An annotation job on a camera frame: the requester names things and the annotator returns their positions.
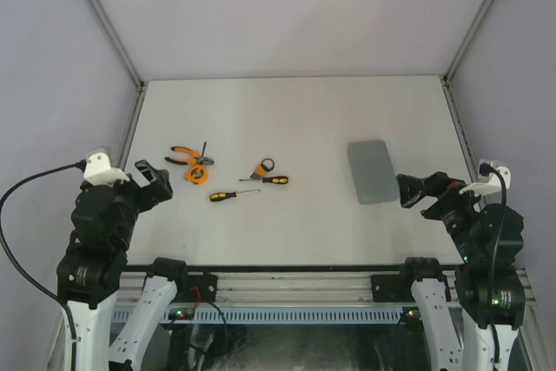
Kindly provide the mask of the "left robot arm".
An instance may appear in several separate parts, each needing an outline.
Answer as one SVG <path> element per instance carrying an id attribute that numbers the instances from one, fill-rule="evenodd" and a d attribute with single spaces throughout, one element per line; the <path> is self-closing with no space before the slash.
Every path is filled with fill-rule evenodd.
<path id="1" fill-rule="evenodd" d="M 67 370 L 140 369 L 168 305 L 189 294 L 186 262 L 156 258 L 146 269 L 142 296 L 130 318 L 114 341 L 109 338 L 138 216 L 173 196 L 167 170 L 146 160 L 135 167 L 147 185 L 105 162 L 96 173 L 85 173 L 76 198 L 74 229 L 56 269 L 57 294 L 69 309 L 64 319 Z"/>

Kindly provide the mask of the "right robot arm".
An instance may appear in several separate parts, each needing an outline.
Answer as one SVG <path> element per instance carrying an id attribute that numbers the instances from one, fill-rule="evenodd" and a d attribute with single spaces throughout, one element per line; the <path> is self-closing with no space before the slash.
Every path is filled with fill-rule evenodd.
<path id="1" fill-rule="evenodd" d="M 462 263 L 454 286 L 462 308 L 458 337 L 445 306 L 447 278 L 433 258 L 408 258 L 400 268 L 400 293 L 416 301 L 433 370 L 506 370 L 523 323 L 526 295 L 514 267 L 524 241 L 524 218 L 507 204 L 508 167 L 481 162 L 470 184 L 435 172 L 427 177 L 398 174 L 400 205 L 410 209 L 425 197 L 435 203 L 420 213 L 440 221 Z"/>

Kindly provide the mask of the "grey plastic tool case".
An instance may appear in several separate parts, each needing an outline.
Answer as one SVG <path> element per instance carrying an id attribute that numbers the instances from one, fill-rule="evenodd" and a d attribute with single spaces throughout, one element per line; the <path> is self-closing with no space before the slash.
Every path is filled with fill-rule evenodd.
<path id="1" fill-rule="evenodd" d="M 360 204 L 380 204 L 399 199 L 396 174 L 384 141 L 351 142 L 347 146 L 347 159 Z"/>

